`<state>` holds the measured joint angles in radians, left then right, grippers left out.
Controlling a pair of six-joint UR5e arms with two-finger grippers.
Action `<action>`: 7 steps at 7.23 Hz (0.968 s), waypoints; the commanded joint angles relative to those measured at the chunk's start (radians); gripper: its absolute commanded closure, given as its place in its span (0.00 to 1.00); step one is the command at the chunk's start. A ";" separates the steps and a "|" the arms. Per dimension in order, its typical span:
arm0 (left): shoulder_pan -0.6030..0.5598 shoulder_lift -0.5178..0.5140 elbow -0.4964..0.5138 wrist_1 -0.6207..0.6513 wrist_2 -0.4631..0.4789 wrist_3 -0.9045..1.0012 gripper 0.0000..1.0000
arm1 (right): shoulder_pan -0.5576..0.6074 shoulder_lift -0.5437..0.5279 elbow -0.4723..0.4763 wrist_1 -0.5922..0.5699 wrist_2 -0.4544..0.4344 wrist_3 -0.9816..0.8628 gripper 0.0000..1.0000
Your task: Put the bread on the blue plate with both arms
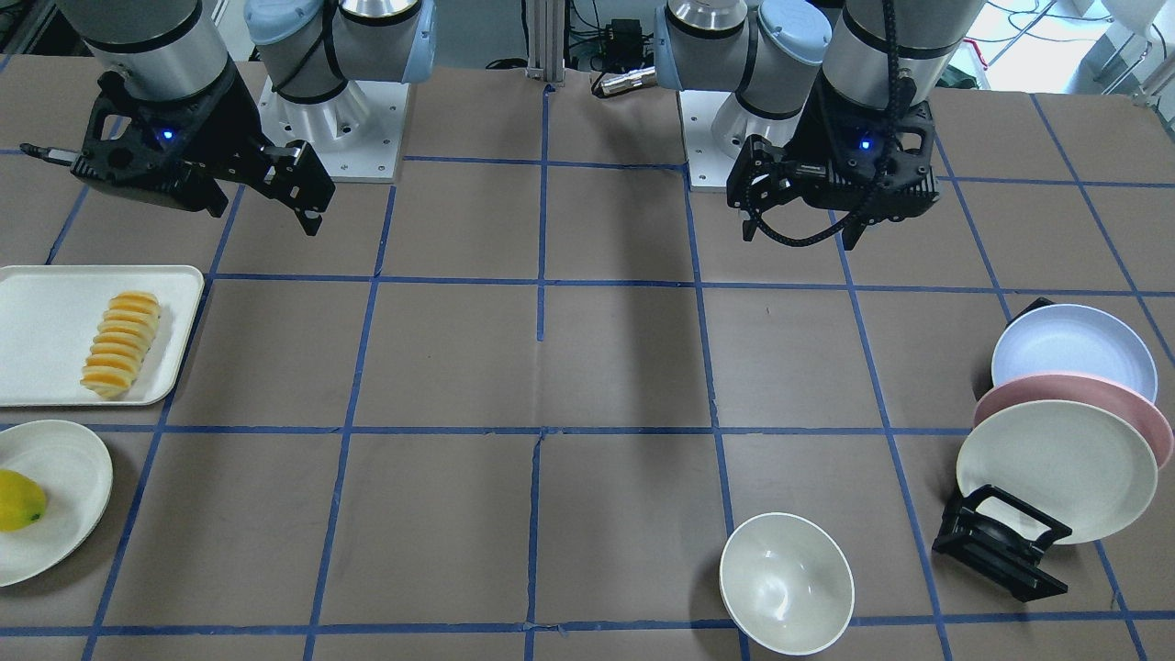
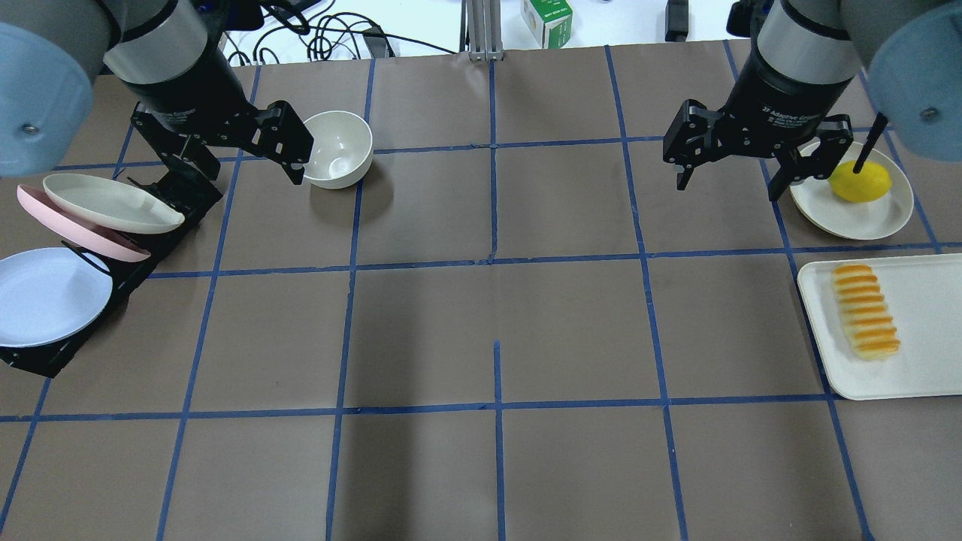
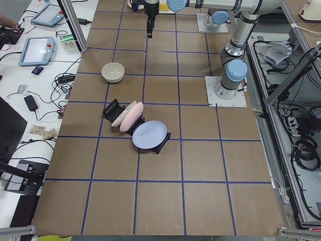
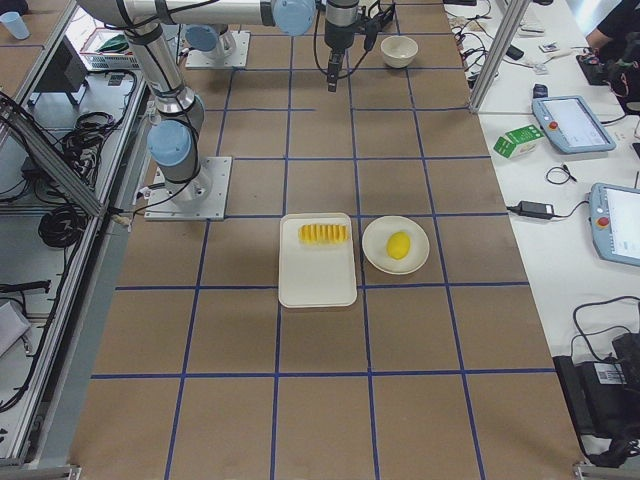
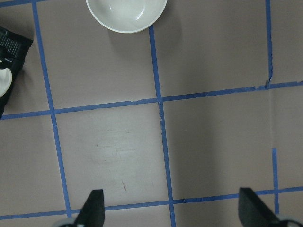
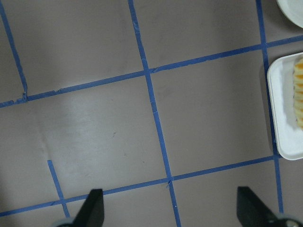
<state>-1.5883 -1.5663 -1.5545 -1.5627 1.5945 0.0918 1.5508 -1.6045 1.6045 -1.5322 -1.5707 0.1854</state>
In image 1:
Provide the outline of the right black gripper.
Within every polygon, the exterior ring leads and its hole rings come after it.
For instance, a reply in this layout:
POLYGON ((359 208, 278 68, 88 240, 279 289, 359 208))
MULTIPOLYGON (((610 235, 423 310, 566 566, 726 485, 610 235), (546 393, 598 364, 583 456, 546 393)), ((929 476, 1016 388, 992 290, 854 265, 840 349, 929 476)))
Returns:
POLYGON ((286 205, 316 237, 336 186, 307 140, 267 146, 239 67, 226 66, 202 92, 169 101, 130 96, 105 72, 83 147, 70 173, 96 191, 219 218, 228 205, 219 180, 286 205))

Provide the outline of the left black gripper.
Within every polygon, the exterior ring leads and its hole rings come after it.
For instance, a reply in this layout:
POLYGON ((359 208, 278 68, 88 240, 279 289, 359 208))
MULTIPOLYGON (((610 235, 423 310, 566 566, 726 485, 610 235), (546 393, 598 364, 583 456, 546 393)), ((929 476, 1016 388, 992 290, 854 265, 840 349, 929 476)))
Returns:
POLYGON ((898 139, 912 139, 913 146, 898 141, 887 156, 882 155, 889 131, 886 110, 857 104, 828 81, 814 86, 814 96, 785 150, 760 134, 743 139, 726 183, 727 205, 739 214, 741 238, 752 241, 760 232, 777 243, 798 243, 773 230, 764 213, 799 196, 807 205, 851 213, 873 183, 878 163, 884 164, 884 175, 877 196, 864 218, 845 223, 840 231, 844 250, 855 249, 873 218, 914 218, 927 213, 940 197, 931 166, 934 122, 928 102, 913 101, 915 89, 913 81, 898 83, 902 113, 895 133, 898 139), (798 169, 790 176, 793 162, 798 169))

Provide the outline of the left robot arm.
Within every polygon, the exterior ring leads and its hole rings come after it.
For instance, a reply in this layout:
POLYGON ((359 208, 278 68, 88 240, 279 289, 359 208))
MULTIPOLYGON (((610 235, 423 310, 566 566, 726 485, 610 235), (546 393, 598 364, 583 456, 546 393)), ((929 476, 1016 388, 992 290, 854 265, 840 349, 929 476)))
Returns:
POLYGON ((726 202, 745 241, 852 250, 939 201, 929 95, 980 1, 667 1, 658 83, 726 94, 726 202))

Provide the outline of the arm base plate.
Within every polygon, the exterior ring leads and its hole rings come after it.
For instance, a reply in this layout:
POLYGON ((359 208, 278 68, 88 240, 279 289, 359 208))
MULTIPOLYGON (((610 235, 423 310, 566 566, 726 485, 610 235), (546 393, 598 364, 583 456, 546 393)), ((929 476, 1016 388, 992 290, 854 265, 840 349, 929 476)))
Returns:
POLYGON ((336 183, 391 184, 408 119, 411 85, 350 81, 340 95, 297 104, 270 89, 258 96, 262 129, 273 142, 306 140, 336 183))
POLYGON ((734 92, 678 92, 682 139, 693 193, 726 193, 750 114, 734 92))

